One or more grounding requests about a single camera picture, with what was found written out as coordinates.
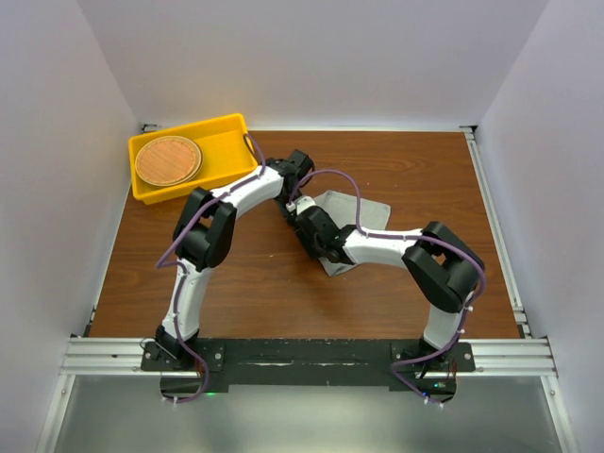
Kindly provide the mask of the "grey cloth napkin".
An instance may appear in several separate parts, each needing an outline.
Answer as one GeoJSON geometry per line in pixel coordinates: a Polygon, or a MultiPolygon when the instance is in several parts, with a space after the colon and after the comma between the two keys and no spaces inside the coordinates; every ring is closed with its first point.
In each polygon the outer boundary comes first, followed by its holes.
{"type": "MultiPolygon", "coordinates": [[[[355,196],[325,191],[313,199],[316,205],[331,217],[338,228],[356,224],[357,198],[355,196]]],[[[389,205],[364,198],[361,200],[360,223],[364,229],[384,230],[390,215],[391,207],[389,205]]],[[[355,268],[355,265],[331,263],[323,258],[320,258],[319,261],[329,277],[335,277],[355,268]]]]}

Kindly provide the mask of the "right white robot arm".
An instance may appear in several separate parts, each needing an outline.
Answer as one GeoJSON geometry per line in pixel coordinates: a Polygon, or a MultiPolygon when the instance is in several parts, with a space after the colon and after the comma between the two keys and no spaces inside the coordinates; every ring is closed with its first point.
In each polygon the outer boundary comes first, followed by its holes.
{"type": "Polygon", "coordinates": [[[286,205],[287,220],[309,255],[337,268],[362,264],[407,270],[430,304],[417,357],[396,364],[423,363],[443,370],[454,359],[453,345],[463,334],[467,313],[486,289],[484,263],[444,224],[385,231],[357,225],[339,227],[308,197],[286,205]]]}

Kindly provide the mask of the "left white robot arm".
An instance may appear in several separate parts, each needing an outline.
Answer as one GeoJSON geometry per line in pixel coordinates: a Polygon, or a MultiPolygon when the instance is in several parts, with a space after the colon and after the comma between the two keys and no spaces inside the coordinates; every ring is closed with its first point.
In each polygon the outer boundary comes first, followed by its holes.
{"type": "Polygon", "coordinates": [[[268,159],[224,187],[196,189],[189,195],[173,243],[156,264],[176,267],[170,306],[155,334],[157,361],[175,370],[201,364],[194,352],[201,306],[214,270],[230,251],[236,221],[265,201],[286,204],[291,195],[299,195],[296,184],[314,169],[312,159],[295,150],[286,159],[268,159]]]}

